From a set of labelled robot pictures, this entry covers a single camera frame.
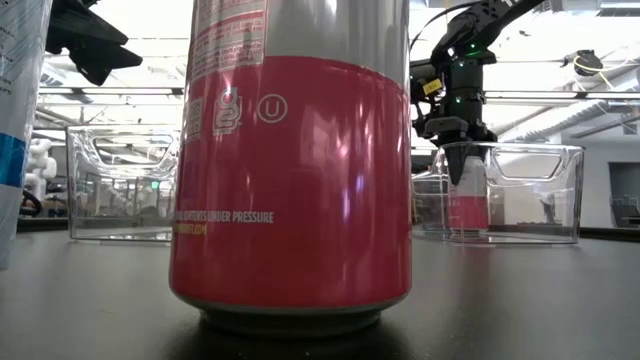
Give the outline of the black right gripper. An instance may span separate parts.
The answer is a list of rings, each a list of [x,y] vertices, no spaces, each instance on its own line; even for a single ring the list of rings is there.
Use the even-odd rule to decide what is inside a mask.
[[[429,113],[429,105],[420,105],[414,130],[434,145],[443,145],[451,182],[458,185],[466,158],[484,160],[486,148],[475,142],[496,142],[497,135],[482,120],[486,103],[483,90],[483,63],[476,59],[455,60],[442,67],[435,66],[442,75],[443,91],[437,97],[439,110]]]

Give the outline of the pink Spindrift raspberry can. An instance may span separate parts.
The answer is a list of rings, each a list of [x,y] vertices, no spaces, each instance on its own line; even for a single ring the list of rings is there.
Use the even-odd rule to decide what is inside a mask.
[[[486,168],[478,156],[466,158],[458,183],[449,186],[448,222],[456,231],[488,228]]]
[[[211,325],[366,328],[411,287],[409,0],[193,0],[169,285]]]

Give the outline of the white Celsius Arctic can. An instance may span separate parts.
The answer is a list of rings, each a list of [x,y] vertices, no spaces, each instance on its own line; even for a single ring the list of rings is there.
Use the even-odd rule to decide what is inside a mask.
[[[0,271],[16,237],[52,0],[0,0]]]

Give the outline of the horizontal light bar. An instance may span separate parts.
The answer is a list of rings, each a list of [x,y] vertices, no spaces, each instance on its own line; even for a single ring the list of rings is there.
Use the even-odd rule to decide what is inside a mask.
[[[46,95],[127,95],[127,96],[179,96],[184,94],[177,87],[51,87],[40,90]],[[486,91],[487,99],[544,99],[544,100],[640,100],[640,91]]]

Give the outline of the clear plastic bin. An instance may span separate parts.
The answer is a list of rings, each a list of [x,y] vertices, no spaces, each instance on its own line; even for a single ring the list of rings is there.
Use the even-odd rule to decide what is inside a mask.
[[[569,245],[577,242],[583,193],[583,148],[558,144],[480,143],[487,150],[488,228],[452,230],[448,162],[412,177],[414,232],[429,240],[472,245]]]
[[[170,242],[180,130],[171,125],[75,125],[65,135],[70,237]]]

